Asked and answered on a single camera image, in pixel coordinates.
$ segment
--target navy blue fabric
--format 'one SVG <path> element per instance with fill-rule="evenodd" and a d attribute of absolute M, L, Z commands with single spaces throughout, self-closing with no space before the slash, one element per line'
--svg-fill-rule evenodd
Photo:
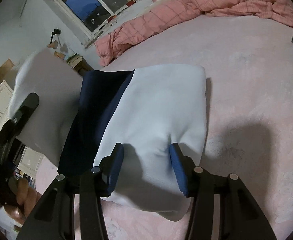
<path fill-rule="evenodd" d="M 177 152 L 172 144 L 169 147 L 169 153 L 170 153 L 171 164 L 174 170 L 176 181 L 177 181 L 177 184 L 179 185 L 179 189 L 183 193 L 184 196 L 187 196 L 189 193 L 188 186 L 187 186 L 187 175 L 184 172 L 183 165 L 180 162 Z"/>
<path fill-rule="evenodd" d="M 60 157 L 59 174 L 81 175 L 93 166 L 105 128 L 133 74 L 94 70 L 83 77 L 79 111 Z"/>
<path fill-rule="evenodd" d="M 116 186 L 116 182 L 118 181 L 123 158 L 124 158 L 124 147 L 121 144 L 121 147 L 116 153 L 113 166 L 111 167 L 111 170 L 110 170 L 109 182 L 107 183 L 108 184 L 107 192 L 109 196 L 115 190 L 115 186 Z"/>

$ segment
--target pink bedsheet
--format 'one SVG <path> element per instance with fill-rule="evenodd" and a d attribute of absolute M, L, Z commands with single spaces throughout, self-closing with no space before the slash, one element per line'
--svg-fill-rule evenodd
<path fill-rule="evenodd" d="M 132 47 L 103 69 L 166 63 L 203 66 L 209 123 L 200 166 L 216 175 L 238 174 L 277 240 L 285 240 L 293 230 L 292 36 L 293 28 L 269 19 L 202 15 Z M 40 193 L 56 170 L 43 158 L 36 177 Z M 101 202 L 110 240 L 185 237 L 189 212 L 172 222 L 152 212 Z M 75 203 L 75 239 L 80 240 L 78 196 Z"/>
<path fill-rule="evenodd" d="M 291 0 L 170 0 L 97 40 L 100 65 L 107 66 L 133 45 L 204 13 L 208 16 L 256 15 L 293 28 Z"/>

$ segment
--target black clamp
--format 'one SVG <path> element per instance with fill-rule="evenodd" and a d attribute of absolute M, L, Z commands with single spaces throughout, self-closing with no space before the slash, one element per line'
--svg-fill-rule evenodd
<path fill-rule="evenodd" d="M 12 160 L 8 159 L 8 154 L 15 137 L 20 134 L 24 125 L 38 107 L 39 102 L 40 99 L 37 94 L 29 94 L 14 117 L 8 120 L 0 131 L 0 208 L 4 204 L 18 206 L 16 196 L 8 185 L 13 175 L 10 166 Z"/>
<path fill-rule="evenodd" d="M 186 240 L 211 240 L 214 194 L 220 195 L 220 240 L 276 240 L 261 208 L 239 176 L 212 175 L 184 156 L 177 143 L 169 148 L 180 191 L 194 197 Z"/>
<path fill-rule="evenodd" d="M 80 194 L 80 230 L 82 240 L 107 240 L 100 197 L 109 197 L 115 189 L 124 157 L 117 143 L 104 157 L 81 176 L 59 174 L 25 221 L 17 240 L 74 240 L 74 194 Z"/>

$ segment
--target bed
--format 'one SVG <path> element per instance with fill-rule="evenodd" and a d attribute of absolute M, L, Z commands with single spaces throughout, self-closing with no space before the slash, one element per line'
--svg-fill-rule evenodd
<path fill-rule="evenodd" d="M 292 36 L 293 28 L 270 19 L 199 16 L 132 47 L 103 69 L 203 66 L 208 136 L 200 165 L 212 174 L 238 174 L 278 240 L 293 230 Z M 37 177 L 45 179 L 37 180 L 37 190 L 42 193 L 55 175 L 44 160 Z M 102 206 L 109 239 L 116 240 L 184 239 L 190 216 L 172 222 L 109 201 Z M 80 239 L 78 205 L 75 214 Z"/>

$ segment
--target window frame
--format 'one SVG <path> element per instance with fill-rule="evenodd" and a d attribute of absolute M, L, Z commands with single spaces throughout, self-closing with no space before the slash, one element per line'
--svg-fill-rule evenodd
<path fill-rule="evenodd" d="M 116 12 L 113 12 L 102 0 L 97 0 L 110 14 L 110 17 L 114 17 L 118 15 L 121 11 L 126 9 L 128 6 L 125 4 Z M 62 1 L 62 0 L 54 0 L 54 2 L 59 6 L 59 8 L 77 25 L 81 28 L 81 30 L 85 33 L 88 38 L 93 38 L 109 21 L 110 17 L 106 19 L 103 23 L 101 23 L 93 32 L 91 32 L 86 25 L 77 17 L 77 15 Z"/>

